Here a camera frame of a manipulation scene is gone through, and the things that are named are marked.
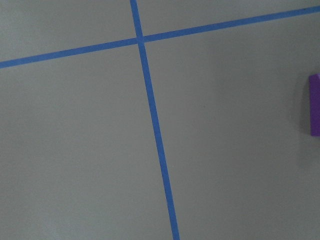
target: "vertical blue line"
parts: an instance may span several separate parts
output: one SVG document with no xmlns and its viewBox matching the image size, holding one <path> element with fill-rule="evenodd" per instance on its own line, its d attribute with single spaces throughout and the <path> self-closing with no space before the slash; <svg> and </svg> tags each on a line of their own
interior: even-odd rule
<svg viewBox="0 0 320 240">
<path fill-rule="evenodd" d="M 140 59 L 141 59 L 143 76 L 144 76 L 146 94 L 147 94 L 150 113 L 151 113 L 151 120 L 152 120 L 152 126 L 153 126 L 153 131 L 154 131 L 156 149 L 158 152 L 159 163 L 160 163 L 160 168 L 161 168 L 166 203 L 167 203 L 168 212 L 169 212 L 172 237 L 173 237 L 173 240 L 180 240 L 176 211 L 175 211 L 175 206 L 174 206 L 174 199 L 173 199 L 172 191 L 171 191 L 167 161 L 166 161 L 165 150 L 164 150 L 164 145 L 163 145 L 161 131 L 160 131 L 155 95 L 154 95 L 154 90 L 153 90 L 152 82 L 151 82 L 147 52 L 146 52 L 144 36 L 143 36 L 139 12 L 138 12 L 137 0 L 130 0 L 130 4 L 131 4 L 131 10 L 132 10 L 132 16 L 133 16 L 137 44 L 138 44 L 139 53 L 140 53 Z"/>
</svg>

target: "blue line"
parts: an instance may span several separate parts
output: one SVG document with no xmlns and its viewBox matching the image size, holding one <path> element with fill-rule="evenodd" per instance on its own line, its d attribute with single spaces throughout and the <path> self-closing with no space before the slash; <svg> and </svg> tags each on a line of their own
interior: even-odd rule
<svg viewBox="0 0 320 240">
<path fill-rule="evenodd" d="M 151 113 L 151 120 L 153 125 L 156 149 L 158 152 L 158 158 L 159 158 L 160 169 L 162 174 L 164 193 L 165 193 L 166 203 L 167 203 L 168 212 L 169 212 L 172 237 L 173 237 L 173 240 L 180 240 L 176 211 L 174 206 L 174 199 L 171 191 L 167 161 L 166 161 L 165 150 L 164 150 L 164 145 L 163 145 L 161 131 L 160 131 L 160 124 L 159 124 L 159 118 L 158 118 L 158 113 L 156 108 L 155 95 L 152 87 L 147 52 L 145 48 L 144 36 L 143 36 L 139 12 L 138 12 L 138 5 L 136 0 L 130 0 L 130 4 L 131 4 L 137 44 L 138 44 L 139 53 L 140 53 L 146 94 L 147 94 L 150 113 Z"/>
<path fill-rule="evenodd" d="M 28 56 L 28 57 L 23 57 L 23 58 L 8 60 L 8 61 L 1 61 L 0 69 L 13 67 L 17 65 L 41 62 L 41 61 L 46 61 L 50 59 L 64 58 L 64 57 L 78 55 L 78 54 L 86 54 L 86 53 L 91 53 L 91 52 L 96 52 L 96 51 L 101 51 L 106 49 L 114 49 L 114 48 L 134 45 L 134 44 L 137 44 L 137 39 L 130 38 L 130 39 L 124 39 L 119 41 L 101 43 L 97 45 L 90 45 L 90 46 L 78 47 L 78 48 L 73 48 L 68 50 L 50 52 L 50 53 L 45 53 L 45 54 L 40 54 L 35 56 Z"/>
<path fill-rule="evenodd" d="M 214 24 L 209 24 L 204 26 L 196 26 L 196 27 L 191 27 L 191 28 L 186 28 L 181 30 L 157 33 L 157 34 L 144 36 L 143 39 L 144 39 L 144 42 L 153 42 L 153 41 L 158 41 L 162 39 L 171 39 L 171 38 L 181 37 L 185 35 L 204 33 L 209 31 L 233 28 L 233 27 L 242 26 L 242 25 L 255 24 L 260 22 L 290 18 L 290 17 L 300 16 L 300 15 L 314 14 L 319 12 L 320 12 L 320 6 L 314 6 L 309 8 L 283 11 L 283 12 L 272 13 L 272 14 L 267 14 L 262 16 L 254 16 L 254 17 L 248 17 L 248 18 L 243 18 L 243 19 L 238 19 L 233 21 L 225 21 L 225 22 L 214 23 Z"/>
</svg>

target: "gray floor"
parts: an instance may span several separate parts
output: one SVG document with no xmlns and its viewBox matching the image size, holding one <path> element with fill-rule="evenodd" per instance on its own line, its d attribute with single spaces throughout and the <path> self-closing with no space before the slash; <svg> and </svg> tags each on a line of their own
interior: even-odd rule
<svg viewBox="0 0 320 240">
<path fill-rule="evenodd" d="M 139 0 L 145 35 L 320 0 Z M 129 1 L 0 2 L 0 61 L 134 38 Z M 318 240 L 320 13 L 146 44 L 181 240 Z M 136 45 L 0 69 L 0 239 L 170 240 Z"/>
</svg>

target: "purple box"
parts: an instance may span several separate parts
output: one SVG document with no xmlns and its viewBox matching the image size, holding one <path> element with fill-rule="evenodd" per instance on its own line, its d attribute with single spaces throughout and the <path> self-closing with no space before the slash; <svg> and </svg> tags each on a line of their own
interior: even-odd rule
<svg viewBox="0 0 320 240">
<path fill-rule="evenodd" d="M 320 74 L 309 76 L 310 128 L 312 136 L 320 136 Z"/>
</svg>

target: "purple object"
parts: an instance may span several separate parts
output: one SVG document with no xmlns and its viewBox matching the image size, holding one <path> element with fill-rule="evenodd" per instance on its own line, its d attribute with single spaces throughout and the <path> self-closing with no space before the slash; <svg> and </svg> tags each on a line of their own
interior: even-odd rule
<svg viewBox="0 0 320 240">
<path fill-rule="evenodd" d="M 312 136 L 320 136 L 320 74 L 309 76 L 310 128 Z"/>
</svg>

